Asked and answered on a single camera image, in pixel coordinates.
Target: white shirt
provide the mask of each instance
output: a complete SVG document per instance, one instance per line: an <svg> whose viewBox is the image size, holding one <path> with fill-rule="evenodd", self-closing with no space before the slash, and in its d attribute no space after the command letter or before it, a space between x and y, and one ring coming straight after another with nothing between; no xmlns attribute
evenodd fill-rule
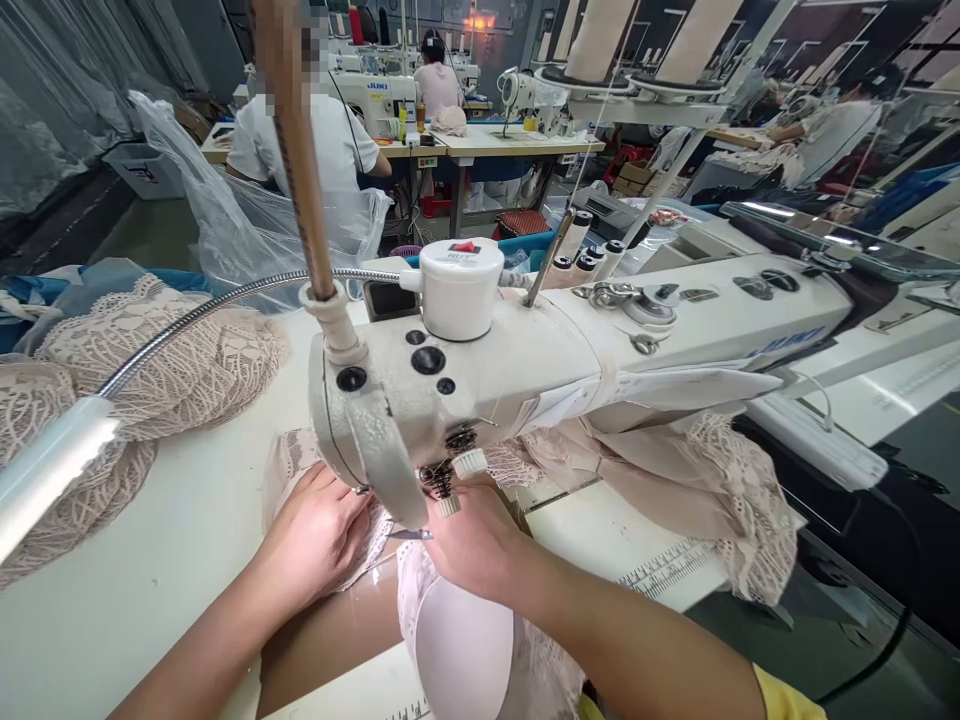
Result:
<svg viewBox="0 0 960 720"><path fill-rule="evenodd" d="M380 148L370 139L353 112L336 98L312 95L310 106L320 188L331 194L349 190L360 192L357 172L373 170ZM227 164L260 182L273 173L280 190L290 197L280 143L273 115L267 114L265 95L255 96L237 113L233 147L227 155Z"/></svg>
<svg viewBox="0 0 960 720"><path fill-rule="evenodd" d="M833 169L880 122L882 106L853 100L821 108L800 123L803 139L797 146L803 158L799 185L811 185Z"/></svg>
<svg viewBox="0 0 960 720"><path fill-rule="evenodd" d="M456 71L443 63L430 63L417 68L413 74L420 84L420 95L427 108L427 117L436 117L440 108L461 107L463 90Z"/></svg>

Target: juki logo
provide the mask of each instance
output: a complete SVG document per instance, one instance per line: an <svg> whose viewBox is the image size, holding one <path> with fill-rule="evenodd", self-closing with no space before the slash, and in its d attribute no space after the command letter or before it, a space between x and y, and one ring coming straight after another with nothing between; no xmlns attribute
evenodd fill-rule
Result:
<svg viewBox="0 0 960 720"><path fill-rule="evenodd" d="M773 342L769 343L766 347L760 348L759 350L754 350L752 353L747 355L747 357L756 357L757 355L766 355L767 353L777 352L778 350L783 350L784 348L793 347L794 345L802 345L808 340L813 340L817 335L822 333L824 330L821 325L818 328L813 330L807 330L802 333L795 333L793 335L788 335L787 337L778 338Z"/></svg>

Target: measuring tape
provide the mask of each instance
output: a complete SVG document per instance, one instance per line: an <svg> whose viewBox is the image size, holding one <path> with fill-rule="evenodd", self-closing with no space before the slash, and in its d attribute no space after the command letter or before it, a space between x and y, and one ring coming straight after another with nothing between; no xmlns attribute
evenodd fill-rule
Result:
<svg viewBox="0 0 960 720"><path fill-rule="evenodd" d="M685 538L652 560L617 580L619 585L656 599L697 570L716 560L716 547L693 538Z"/></svg>
<svg viewBox="0 0 960 720"><path fill-rule="evenodd" d="M412 702L399 712L395 712L385 717L383 720L419 720L430 715L430 707L427 705L427 699Z"/></svg>

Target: seamstress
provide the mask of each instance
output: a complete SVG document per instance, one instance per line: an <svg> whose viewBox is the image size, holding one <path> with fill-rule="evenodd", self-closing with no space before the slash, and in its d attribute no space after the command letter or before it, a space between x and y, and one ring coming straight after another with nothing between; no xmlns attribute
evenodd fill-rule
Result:
<svg viewBox="0 0 960 720"><path fill-rule="evenodd" d="M436 117L440 108L462 107L463 89L456 71L443 64L446 52L436 30L427 30L420 43L420 53L423 55L423 65L417 68L413 79L420 85L427 117Z"/></svg>
<svg viewBox="0 0 960 720"><path fill-rule="evenodd" d="M803 158L800 187L812 185L832 170L877 127L882 112L878 99L886 81L884 75L854 80L836 105L821 108L793 125L767 131L776 143L800 141L797 144Z"/></svg>
<svg viewBox="0 0 960 720"><path fill-rule="evenodd" d="M459 513L439 518L430 507L425 542L437 570L541 628L627 720L825 718L691 620L542 548L489 485L458 492ZM250 564L110 720L217 717L270 637L358 559L369 497L326 467L308 472Z"/></svg>
<svg viewBox="0 0 960 720"><path fill-rule="evenodd" d="M256 17L249 13L250 26ZM304 31L304 73L317 76L319 48L314 48L309 31ZM390 177L392 169L380 147L370 139L363 125L340 100L327 94L310 94L310 121L314 149L320 170L320 187L325 194L360 192L357 173ZM280 191L290 197L290 186L280 156L280 143L267 112L267 98L259 93L237 112L233 146L227 155L227 173L241 180L267 182L276 179Z"/></svg>

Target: hand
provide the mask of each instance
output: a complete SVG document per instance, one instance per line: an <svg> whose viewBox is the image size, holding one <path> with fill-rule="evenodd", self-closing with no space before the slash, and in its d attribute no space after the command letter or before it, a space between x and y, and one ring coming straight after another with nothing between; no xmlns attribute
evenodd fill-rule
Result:
<svg viewBox="0 0 960 720"><path fill-rule="evenodd" d="M459 485L460 512L437 516L428 498L428 529L433 540L424 546L440 575L464 590L510 606L526 563L544 552L516 526L497 491L489 485Z"/></svg>
<svg viewBox="0 0 960 720"><path fill-rule="evenodd" d="M327 595L359 558L370 495L357 495L323 463L300 478L244 571L286 621Z"/></svg>

